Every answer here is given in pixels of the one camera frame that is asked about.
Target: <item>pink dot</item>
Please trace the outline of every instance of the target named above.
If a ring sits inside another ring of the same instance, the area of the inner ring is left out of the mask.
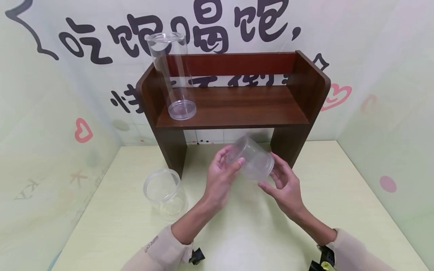
[[[380,185],[385,191],[387,191],[389,193],[395,193],[396,192],[396,189],[397,189],[396,183],[389,176],[381,176]]]

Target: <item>beige sleeve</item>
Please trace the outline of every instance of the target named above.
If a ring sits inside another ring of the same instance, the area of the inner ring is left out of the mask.
[[[342,229],[335,229],[338,236],[327,245],[335,253],[336,271],[394,271],[366,250],[365,245]]]
[[[169,225],[134,254],[121,271],[174,271],[179,264],[188,263],[192,251],[193,243],[181,244]]]

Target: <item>tabletop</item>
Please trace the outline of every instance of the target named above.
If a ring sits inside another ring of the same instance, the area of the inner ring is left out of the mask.
[[[182,185],[191,208],[223,145],[191,145]],[[143,182],[167,165],[158,146],[122,147],[71,234],[53,271],[119,270],[167,224],[143,196]],[[336,141],[306,142],[294,166],[306,207],[364,242],[396,270],[428,269]],[[180,270],[307,271],[320,252],[257,183],[239,176],[230,199],[200,232],[206,259]]]

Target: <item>wooden shelf board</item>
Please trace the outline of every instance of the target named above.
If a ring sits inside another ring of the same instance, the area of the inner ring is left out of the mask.
[[[157,129],[221,129],[309,124],[288,87],[244,86],[192,88],[197,113],[176,121],[164,107]]]

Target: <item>pink heart outline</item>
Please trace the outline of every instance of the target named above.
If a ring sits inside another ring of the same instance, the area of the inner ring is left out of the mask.
[[[362,113],[367,113],[366,108],[368,108],[368,104],[371,101],[371,106],[374,106],[377,103],[378,97],[374,94],[369,94],[367,98],[362,102],[360,106],[360,111]]]
[[[84,128],[87,130],[87,132],[89,133],[87,136],[85,137],[80,137],[80,134],[83,132],[83,128],[82,125],[84,126]],[[74,134],[77,142],[79,143],[86,143],[87,141],[91,140],[91,138],[93,137],[93,133],[90,130],[89,125],[87,124],[87,122],[85,120],[83,120],[82,118],[78,118],[76,120],[76,132]]]
[[[333,96],[336,96],[337,94],[339,94],[342,91],[346,91],[347,93],[341,99],[339,99],[339,98],[330,99],[329,97],[327,97],[325,99],[325,101],[327,103],[334,103],[336,101],[337,102],[334,103],[334,104],[328,105],[328,106],[323,106],[321,108],[321,111],[329,110],[329,109],[331,109],[333,107],[336,107],[336,106],[340,105],[341,103],[345,102],[348,99],[348,97],[350,96],[351,92],[352,92],[352,87],[349,86],[349,85],[340,88],[338,84],[332,84],[331,87],[333,88]]]

